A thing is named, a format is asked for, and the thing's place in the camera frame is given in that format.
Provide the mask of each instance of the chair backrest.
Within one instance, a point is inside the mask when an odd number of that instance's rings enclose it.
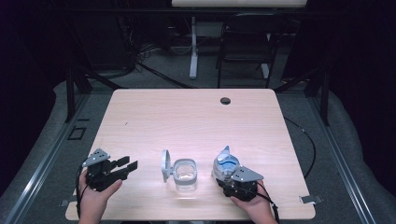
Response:
[[[223,23],[222,34],[281,34],[287,24],[287,19],[277,14],[238,13]]]

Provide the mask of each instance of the black chair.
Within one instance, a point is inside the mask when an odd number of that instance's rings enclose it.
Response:
[[[269,64],[269,74],[265,84],[265,88],[268,88],[277,44],[287,26],[288,20],[275,14],[238,13],[228,18],[221,30],[217,61],[218,88],[220,88],[223,62],[257,63],[257,69],[262,63]]]

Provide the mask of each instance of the light wood surface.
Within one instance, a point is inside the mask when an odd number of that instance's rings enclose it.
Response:
[[[306,0],[172,0],[173,7],[305,7]]]
[[[229,105],[220,102],[231,100]],[[130,156],[137,170],[109,200],[103,219],[243,220],[211,177],[213,160],[226,147],[241,165],[264,176],[281,219],[314,217],[309,195],[276,95],[271,90],[118,90],[92,144],[111,160]],[[177,191],[173,177],[163,183],[162,151],[172,163],[193,159],[196,191]],[[70,203],[68,219],[78,219]]]

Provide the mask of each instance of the human arm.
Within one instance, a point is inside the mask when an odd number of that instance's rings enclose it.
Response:
[[[102,192],[95,191],[87,186],[86,183],[87,170],[79,176],[78,194],[81,197],[80,202],[80,224],[97,224],[100,222],[107,206],[107,200],[122,185],[121,180],[117,180]]]
[[[259,183],[259,186],[257,187],[258,193],[268,197],[267,192],[260,186],[263,186],[262,180],[258,180],[257,182]],[[233,201],[236,206],[243,209],[249,215],[250,219],[256,224],[277,223],[272,215],[270,203],[263,197],[257,195],[250,202],[243,202],[232,196],[231,201]]]

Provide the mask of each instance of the person's left hand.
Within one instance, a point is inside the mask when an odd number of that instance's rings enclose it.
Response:
[[[102,192],[95,191],[87,187],[86,183],[87,170],[82,172],[79,176],[79,190],[81,195],[85,189],[80,202],[80,219],[79,223],[99,223],[107,206],[107,200],[111,197],[122,185],[121,180],[117,180]]]

